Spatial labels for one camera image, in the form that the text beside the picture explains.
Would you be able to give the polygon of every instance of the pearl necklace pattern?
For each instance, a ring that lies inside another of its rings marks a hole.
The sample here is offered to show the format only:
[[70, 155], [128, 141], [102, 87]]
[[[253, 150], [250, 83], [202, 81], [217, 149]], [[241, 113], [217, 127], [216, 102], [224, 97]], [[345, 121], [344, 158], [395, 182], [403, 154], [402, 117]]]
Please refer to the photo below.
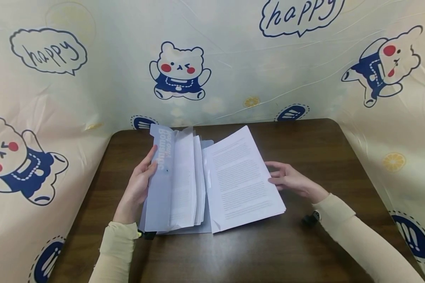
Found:
[[31, 157], [36, 158], [36, 160], [38, 161], [37, 165], [31, 170], [30, 174], [25, 177], [25, 178], [20, 178], [18, 176], [16, 176], [14, 173], [11, 173], [11, 175], [19, 181], [27, 181], [28, 179], [31, 178], [31, 176], [33, 176], [33, 174], [35, 173], [35, 171], [39, 168], [39, 165], [41, 164], [41, 160], [39, 158], [36, 157], [36, 155], [30, 154]]
[[380, 83], [380, 82], [379, 82], [379, 80], [378, 80], [379, 76], [378, 76], [378, 74], [376, 73], [375, 69], [373, 69], [373, 63], [376, 63], [376, 62], [380, 62], [380, 60], [374, 60], [373, 62], [371, 62], [371, 63], [370, 63], [370, 69], [371, 69], [371, 71], [373, 72], [373, 74], [375, 75], [375, 78], [376, 78], [376, 84], [377, 84], [378, 86], [381, 86], [381, 85], [382, 85], [382, 83]]
[[182, 90], [182, 89], [183, 89], [183, 87], [191, 87], [191, 86], [192, 86], [192, 84], [194, 84], [194, 80], [191, 80], [191, 81], [190, 81], [190, 85], [188, 85], [188, 86], [183, 86], [183, 85], [177, 85], [177, 84], [171, 84], [171, 83], [168, 83], [168, 77], [166, 77], [166, 78], [165, 78], [165, 83], [166, 83], [166, 84], [168, 84], [169, 86], [175, 86], [175, 87], [176, 87], [176, 90]]

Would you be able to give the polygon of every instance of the long sleeve shirt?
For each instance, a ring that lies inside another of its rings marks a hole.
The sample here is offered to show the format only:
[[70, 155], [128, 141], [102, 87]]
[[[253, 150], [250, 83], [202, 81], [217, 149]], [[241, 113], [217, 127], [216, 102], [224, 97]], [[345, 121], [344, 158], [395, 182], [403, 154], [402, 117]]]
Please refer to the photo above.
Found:
[[[341, 199], [330, 194], [313, 205], [320, 223], [341, 247], [377, 283], [425, 283], [406, 259], [370, 227]], [[127, 283], [134, 251], [140, 234], [137, 224], [109, 223], [100, 247], [100, 256], [90, 283]]]

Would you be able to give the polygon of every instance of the wrinkled wallpaper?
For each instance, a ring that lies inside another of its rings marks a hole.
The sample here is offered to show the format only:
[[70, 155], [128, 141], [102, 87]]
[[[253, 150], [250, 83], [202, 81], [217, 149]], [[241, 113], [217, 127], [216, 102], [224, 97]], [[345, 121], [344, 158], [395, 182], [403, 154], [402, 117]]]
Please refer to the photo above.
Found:
[[425, 0], [0, 1], [0, 282], [48, 280], [113, 133], [316, 118], [425, 272]]

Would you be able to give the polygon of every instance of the document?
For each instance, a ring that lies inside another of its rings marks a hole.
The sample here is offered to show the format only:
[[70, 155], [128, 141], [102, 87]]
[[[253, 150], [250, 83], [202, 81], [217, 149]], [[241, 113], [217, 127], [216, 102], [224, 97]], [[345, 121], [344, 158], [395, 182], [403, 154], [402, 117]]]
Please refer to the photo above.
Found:
[[247, 126], [203, 154], [213, 233], [285, 212], [277, 188], [267, 181], [269, 171]]
[[174, 155], [176, 166], [173, 170], [170, 231], [194, 226], [197, 185], [192, 128], [176, 131]]
[[195, 158], [195, 183], [197, 187], [197, 209], [195, 210], [194, 225], [203, 222], [205, 214], [206, 188], [203, 175], [203, 157], [201, 154], [200, 136], [194, 137], [194, 158]]
[[144, 232], [216, 233], [285, 212], [247, 126], [214, 144], [151, 124], [158, 145], [139, 228]]

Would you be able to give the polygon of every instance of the woman's left hand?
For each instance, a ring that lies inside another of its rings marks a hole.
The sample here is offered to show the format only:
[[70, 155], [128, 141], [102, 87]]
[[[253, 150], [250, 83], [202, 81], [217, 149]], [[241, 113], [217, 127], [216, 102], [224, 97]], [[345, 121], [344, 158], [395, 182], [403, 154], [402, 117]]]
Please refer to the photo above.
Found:
[[157, 169], [157, 162], [151, 163], [156, 150], [157, 146], [153, 145], [146, 157], [135, 167], [125, 193], [118, 204], [113, 221], [123, 224], [136, 222], [137, 211], [148, 196], [149, 179]]

